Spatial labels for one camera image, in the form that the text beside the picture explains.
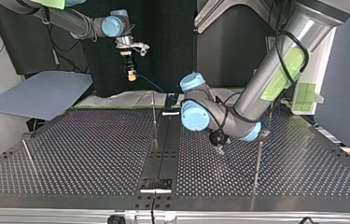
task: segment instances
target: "green label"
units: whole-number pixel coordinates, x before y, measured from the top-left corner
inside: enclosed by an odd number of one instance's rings
[[[285,58],[287,70],[294,80],[297,80],[300,76],[300,69],[303,65],[303,53],[302,50],[293,48],[291,49]],[[291,82],[288,80],[285,71],[282,66],[276,71],[267,89],[261,95],[261,100],[274,101],[283,89],[290,87]]]
[[[315,89],[316,84],[314,83],[299,83],[294,110],[303,112],[311,111],[315,102]]]

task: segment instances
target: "robotic arm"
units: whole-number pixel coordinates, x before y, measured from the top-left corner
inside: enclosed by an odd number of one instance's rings
[[[260,5],[263,2],[250,1],[253,4],[260,2]],[[209,17],[217,18],[225,9],[247,2],[210,0],[195,20],[198,32],[203,32],[213,22]],[[180,86],[186,94],[181,109],[183,125],[191,131],[212,131],[210,140],[216,147],[224,146],[229,136],[246,142],[257,139],[262,127],[258,119],[280,93],[300,76],[309,57],[308,52],[314,52],[329,31],[349,17],[350,0],[298,0],[296,12],[276,37],[278,50],[273,48],[269,52],[234,105],[214,102],[201,74],[191,74],[181,80]]]
[[[126,10],[91,19],[70,8],[47,8],[30,0],[0,0],[0,4],[20,14],[37,16],[46,24],[60,26],[74,38],[96,41],[97,37],[115,37],[128,78],[136,80],[134,53],[145,56],[149,46],[134,43],[133,26]],[[252,6],[266,21],[270,18],[265,0],[209,0],[195,19],[197,31],[203,32],[226,9],[241,4]],[[217,147],[227,144],[229,136],[254,141],[261,134],[262,125],[258,121],[261,115],[297,80],[309,53],[314,52],[333,27],[349,17],[350,0],[297,0],[296,12],[276,37],[276,49],[271,50],[234,105],[215,102],[201,74],[194,73],[181,80],[180,86],[186,94],[181,109],[183,125],[191,131],[211,130],[210,140]]]
[[[67,2],[70,3],[67,4],[68,6],[72,6],[75,1],[68,0]],[[130,81],[136,80],[134,54],[138,52],[144,57],[149,46],[133,41],[132,28],[134,28],[134,24],[130,23],[126,10],[115,10],[108,17],[92,19],[72,8],[61,10],[44,7],[30,0],[0,0],[0,4],[19,14],[36,16],[45,24],[57,25],[69,31],[77,39],[91,38],[92,41],[97,41],[98,37],[116,38],[116,48],[119,49],[119,54],[124,59],[128,79]]]

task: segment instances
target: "metal optical table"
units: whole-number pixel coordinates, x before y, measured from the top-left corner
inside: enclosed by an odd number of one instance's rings
[[[350,221],[350,157],[302,118],[264,119],[255,185],[259,142],[219,155],[178,115],[156,116],[73,109],[3,152],[0,223]]]

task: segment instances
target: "black backdrop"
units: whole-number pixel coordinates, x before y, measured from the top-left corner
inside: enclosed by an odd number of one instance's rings
[[[192,71],[203,73],[213,87],[245,87],[267,54],[265,37],[273,34],[268,24],[246,6],[230,8],[201,35],[193,27],[197,1],[90,0],[77,7],[92,17],[121,8],[126,8],[136,23],[133,36],[151,46],[145,58],[137,57],[139,74],[164,91],[180,91],[179,81]],[[153,89],[142,78],[133,83],[127,80],[114,41],[83,41],[98,94]]]
[[[90,0],[77,9],[91,17],[109,15],[126,8],[136,41],[150,45],[146,57],[136,56],[138,73],[156,82],[165,91],[179,91],[180,79],[192,72],[194,60],[193,18],[196,2],[192,0]],[[97,43],[83,41],[93,83],[100,96],[127,90],[153,87],[142,78],[129,82],[115,49],[115,39],[100,38]]]
[[[138,72],[164,91],[180,91],[179,81],[192,71],[201,72],[212,87],[244,87],[265,57],[265,37],[272,35],[273,30],[251,8],[236,6],[198,35],[194,33],[193,21],[197,3],[201,8],[204,2],[206,0],[90,0],[76,9],[97,18],[108,16],[111,10],[126,8],[136,24],[133,36],[151,46],[146,57],[136,56]],[[75,42],[66,31],[60,28],[54,31],[57,44],[64,49]],[[18,74],[56,67],[47,29],[39,19],[8,12],[0,6],[0,33]],[[115,45],[113,38],[99,38],[97,43],[83,40],[83,48],[77,46],[65,56],[84,69],[85,53],[99,96],[155,89],[142,78],[128,81]]]

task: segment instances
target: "perforated metal plate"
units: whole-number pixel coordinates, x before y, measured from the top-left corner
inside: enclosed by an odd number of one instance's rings
[[[232,139],[220,156],[182,127],[173,209],[350,211],[350,157],[300,117],[275,115],[271,131],[254,189],[259,142]]]
[[[299,117],[274,116],[256,188],[258,142],[232,139],[220,156],[208,133],[161,117],[152,156],[152,120],[151,110],[70,111],[27,141],[32,160],[23,148],[1,156],[0,207],[150,209],[138,188],[159,176],[174,186],[159,210],[350,212],[350,157]]]
[[[72,111],[0,164],[0,195],[133,198],[154,134],[150,110]]]

